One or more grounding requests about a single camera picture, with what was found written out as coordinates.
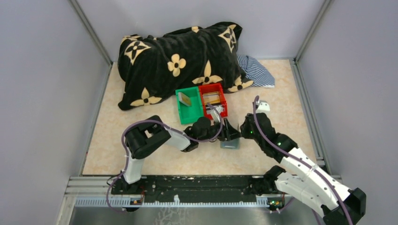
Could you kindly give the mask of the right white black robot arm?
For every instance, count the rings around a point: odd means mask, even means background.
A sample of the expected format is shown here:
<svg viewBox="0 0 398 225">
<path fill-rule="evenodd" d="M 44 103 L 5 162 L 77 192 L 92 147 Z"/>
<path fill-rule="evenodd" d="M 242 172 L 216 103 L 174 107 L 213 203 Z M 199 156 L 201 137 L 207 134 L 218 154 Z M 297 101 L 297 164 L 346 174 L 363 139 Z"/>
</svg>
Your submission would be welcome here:
<svg viewBox="0 0 398 225">
<path fill-rule="evenodd" d="M 366 213 L 367 196 L 349 188 L 313 162 L 287 135 L 275 131 L 265 113 L 249 113 L 240 127 L 278 165 L 264 175 L 270 193 L 283 192 L 311 208 L 327 225 L 355 225 Z"/>
</svg>

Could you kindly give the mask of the sage green card holder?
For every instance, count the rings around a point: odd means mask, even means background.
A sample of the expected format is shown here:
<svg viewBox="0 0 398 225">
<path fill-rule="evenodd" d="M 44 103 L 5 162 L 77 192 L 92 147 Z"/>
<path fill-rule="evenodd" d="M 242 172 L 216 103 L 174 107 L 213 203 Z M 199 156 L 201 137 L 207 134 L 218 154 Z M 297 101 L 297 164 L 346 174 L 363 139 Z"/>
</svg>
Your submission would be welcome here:
<svg viewBox="0 0 398 225">
<path fill-rule="evenodd" d="M 240 147 L 240 139 L 220 142 L 220 148 L 222 149 L 237 150 L 239 149 L 239 147 Z"/>
</svg>

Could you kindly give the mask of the red plastic bin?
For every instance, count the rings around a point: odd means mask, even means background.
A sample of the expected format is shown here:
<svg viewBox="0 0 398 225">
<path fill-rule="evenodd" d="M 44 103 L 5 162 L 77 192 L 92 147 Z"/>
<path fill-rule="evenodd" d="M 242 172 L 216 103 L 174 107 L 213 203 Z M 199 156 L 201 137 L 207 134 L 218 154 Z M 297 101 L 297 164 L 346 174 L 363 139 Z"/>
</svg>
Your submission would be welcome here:
<svg viewBox="0 0 398 225">
<path fill-rule="evenodd" d="M 223 89 L 220 83 L 212 83 L 207 85 L 201 85 L 198 87 L 200 93 L 200 99 L 202 102 L 202 109 L 204 116 L 208 119 L 212 119 L 210 114 L 210 107 L 207 104 L 211 104 L 214 107 L 221 106 L 222 111 L 220 112 L 222 117 L 228 116 L 227 102 L 223 93 Z"/>
</svg>

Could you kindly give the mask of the green plastic bin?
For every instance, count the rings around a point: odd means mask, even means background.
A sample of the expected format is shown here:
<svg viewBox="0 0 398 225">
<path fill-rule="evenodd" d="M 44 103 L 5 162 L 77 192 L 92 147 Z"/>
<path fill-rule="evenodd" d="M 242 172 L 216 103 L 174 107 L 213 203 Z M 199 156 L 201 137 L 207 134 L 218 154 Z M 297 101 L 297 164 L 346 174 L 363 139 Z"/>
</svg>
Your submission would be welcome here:
<svg viewBox="0 0 398 225">
<path fill-rule="evenodd" d="M 183 92 L 191 99 L 191 106 L 187 107 L 181 104 L 177 99 L 177 108 L 181 124 L 191 124 L 196 122 L 200 117 L 204 116 L 202 109 L 202 102 L 198 87 L 190 87 L 184 89 L 177 89 L 175 91 L 176 97 L 178 92 Z"/>
</svg>

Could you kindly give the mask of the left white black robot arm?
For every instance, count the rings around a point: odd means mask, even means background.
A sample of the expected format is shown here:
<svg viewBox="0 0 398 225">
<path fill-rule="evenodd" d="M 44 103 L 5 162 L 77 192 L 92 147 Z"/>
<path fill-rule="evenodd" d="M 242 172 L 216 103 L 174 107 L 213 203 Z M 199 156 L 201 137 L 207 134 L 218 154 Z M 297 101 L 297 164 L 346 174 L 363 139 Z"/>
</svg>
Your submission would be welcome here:
<svg viewBox="0 0 398 225">
<path fill-rule="evenodd" d="M 227 118 L 211 122 L 207 117 L 200 117 L 184 131 L 164 124 L 158 115 L 138 121 L 127 127 L 122 134 L 122 145 L 127 158 L 122 170 L 122 188 L 129 194 L 140 190 L 144 159 L 163 145 L 190 152 L 200 142 L 230 142 L 240 137 L 241 133 L 232 127 Z"/>
</svg>

